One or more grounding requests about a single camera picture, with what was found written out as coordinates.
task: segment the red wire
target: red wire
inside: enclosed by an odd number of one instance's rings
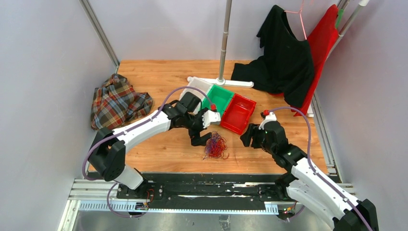
[[[154,198],[154,190],[153,189],[148,189],[147,190],[147,193],[149,193],[149,191],[152,191],[153,193],[152,193],[152,198],[151,198],[151,200],[150,200],[150,202],[152,202],[153,201],[153,198]]]
[[[147,199],[146,200],[148,200],[149,197],[150,197],[150,193],[149,193],[149,191],[146,191],[146,192],[147,192]]]

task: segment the clothing rack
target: clothing rack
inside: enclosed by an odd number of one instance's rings
[[[339,44],[339,42],[342,40],[344,35],[346,34],[347,30],[350,28],[351,24],[354,22],[356,19],[358,13],[363,9],[363,7],[367,6],[368,2],[370,0],[361,0],[358,3],[358,6],[355,8],[354,12],[351,14],[351,16],[348,18],[346,21],[345,25],[339,32],[339,37],[336,40],[335,44],[331,48],[329,55],[333,52],[334,48]],[[347,5],[349,4],[350,0],[339,0],[337,3],[337,7],[339,10],[344,10]],[[231,7],[232,7],[232,0],[227,0],[227,6],[225,9],[225,19],[224,19],[224,33],[222,36],[222,44],[221,44],[221,57],[219,60],[219,74],[218,78],[212,79],[212,78],[201,78],[202,80],[205,80],[209,83],[212,84],[217,84],[220,86],[235,86],[235,87],[244,87],[244,88],[251,88],[254,86],[253,82],[243,82],[243,81],[233,81],[233,80],[225,80],[224,78],[224,66],[225,66],[225,55],[227,53],[227,39],[228,39],[228,33],[229,33],[229,25],[230,25],[230,15],[231,15]],[[307,116],[308,117],[313,117],[313,111],[311,106],[309,106],[309,109],[307,111]]]
[[[351,24],[354,22],[354,20],[357,18],[358,13],[360,13],[360,11],[367,6],[367,4],[369,3],[370,0],[361,0],[357,7],[354,9],[353,13],[351,14],[351,16],[348,18],[347,22],[345,23],[345,25],[343,26],[343,28],[340,30],[339,32],[339,37],[337,38],[335,44],[333,45],[333,47],[331,48],[329,55],[327,57],[330,56],[330,54],[333,52],[334,48],[339,44],[339,42],[343,39],[345,33],[347,32],[347,30],[350,28]],[[344,10],[348,3],[350,2],[350,0],[339,0],[339,3],[337,4],[337,7],[339,8],[339,10]]]

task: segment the black clothing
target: black clothing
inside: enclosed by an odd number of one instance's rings
[[[254,88],[272,94],[283,93],[285,101],[302,107],[314,78],[308,41],[298,41],[284,10],[275,5],[258,34],[264,55],[249,64],[235,64],[232,80],[253,81]]]

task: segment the plaid cloth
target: plaid cloth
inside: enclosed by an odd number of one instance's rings
[[[153,99],[145,93],[136,93],[126,77],[113,74],[96,88],[91,109],[91,127],[94,130],[117,128],[126,121],[148,115]]]

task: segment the gray floor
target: gray floor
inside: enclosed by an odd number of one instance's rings
[[[224,231],[330,231],[305,209],[291,223],[273,215],[231,215]],[[221,231],[220,215],[150,213],[141,218],[119,218],[110,212],[79,211],[75,231]]]

